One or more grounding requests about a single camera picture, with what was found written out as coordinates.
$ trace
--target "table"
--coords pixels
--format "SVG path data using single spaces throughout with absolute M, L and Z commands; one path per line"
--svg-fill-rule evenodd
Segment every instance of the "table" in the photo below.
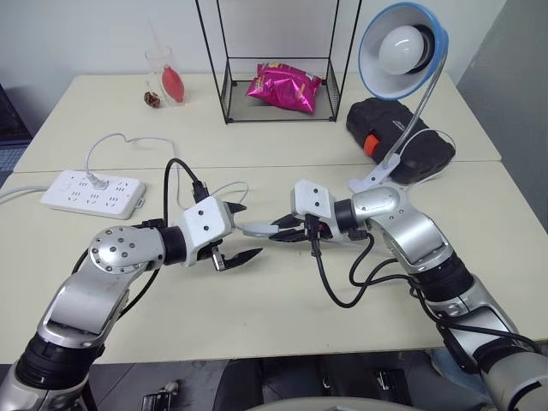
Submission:
M 371 97 L 357 74 L 349 74 L 337 122 L 240 123 L 225 125 L 213 79 L 184 76 L 188 103 L 154 110 L 143 102 L 146 75 L 76 77 L 16 172 L 81 170 L 91 145 L 122 131 L 129 138 L 156 136 L 176 142 L 179 156 L 194 168 L 372 164 L 345 128 L 352 103 Z M 403 100 L 414 109 L 422 92 Z M 451 134 L 456 161 L 498 161 L 500 155 L 467 107 L 448 75 L 443 74 L 422 118 Z M 168 144 L 121 138 L 100 145 L 93 170 L 162 168 L 172 157 Z
M 289 190 L 301 178 L 348 197 L 345 182 L 372 165 L 256 168 L 203 168 L 210 188 L 235 179 L 247 181 L 248 211 L 238 222 L 271 221 L 289 211 Z M 161 215 L 162 170 L 108 170 L 140 178 L 146 202 L 123 223 Z M 5 188 L 47 184 L 56 172 L 15 173 Z M 186 204 L 190 194 L 183 189 Z M 3 202 L 0 260 L 0 363 L 18 358 L 45 307 L 95 233 L 119 220 L 53 211 L 40 194 Z M 226 194 L 225 200 L 236 200 Z M 411 193 L 447 235 L 471 272 L 479 275 L 517 327 L 528 337 L 548 337 L 543 320 L 548 289 L 548 236 L 499 162 L 455 162 L 437 180 Z M 170 219 L 176 219 L 175 205 Z M 434 324 L 408 296 L 402 282 L 369 289 L 357 307 L 336 307 L 325 293 L 309 246 L 278 244 L 234 233 L 222 245 L 233 255 L 251 247 L 265 250 L 250 263 L 216 273 L 210 261 L 189 269 L 164 267 L 132 312 L 109 339 L 103 363 L 197 360 L 286 354 L 340 353 L 442 344 Z M 348 268 L 359 250 L 323 246 L 327 275 L 337 294 L 349 300 Z M 371 270 L 385 258 L 383 248 L 363 262 Z M 386 274 L 399 272 L 396 265 Z M 148 275 L 132 290 L 138 290 Z

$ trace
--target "desk lamp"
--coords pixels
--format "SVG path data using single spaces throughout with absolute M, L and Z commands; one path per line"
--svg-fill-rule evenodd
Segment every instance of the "desk lamp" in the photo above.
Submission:
M 384 100 L 404 98 L 430 83 L 400 138 L 364 180 L 352 179 L 354 193 L 382 181 L 400 163 L 396 151 L 406 142 L 438 82 L 449 36 L 436 16 L 417 3 L 396 3 L 378 13 L 361 38 L 358 65 L 367 90 Z

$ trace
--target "light bulb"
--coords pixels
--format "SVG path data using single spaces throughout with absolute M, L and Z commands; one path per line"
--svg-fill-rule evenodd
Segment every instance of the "light bulb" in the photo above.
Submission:
M 378 64 L 388 74 L 405 74 L 422 56 L 422 34 L 413 26 L 399 26 L 386 35 L 378 50 Z

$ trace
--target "pink snack bag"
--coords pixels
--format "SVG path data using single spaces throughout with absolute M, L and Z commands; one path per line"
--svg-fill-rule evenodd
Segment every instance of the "pink snack bag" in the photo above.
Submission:
M 257 64 L 247 96 L 283 109 L 313 113 L 322 79 L 283 63 Z

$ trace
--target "white power strip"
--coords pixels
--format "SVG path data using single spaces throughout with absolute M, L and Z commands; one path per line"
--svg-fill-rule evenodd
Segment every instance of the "white power strip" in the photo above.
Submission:
M 134 178 L 103 176 L 109 182 L 105 190 L 97 190 L 83 171 L 65 170 L 50 185 L 40 202 L 57 210 L 80 212 L 94 216 L 128 219 L 135 208 L 142 206 L 145 184 Z

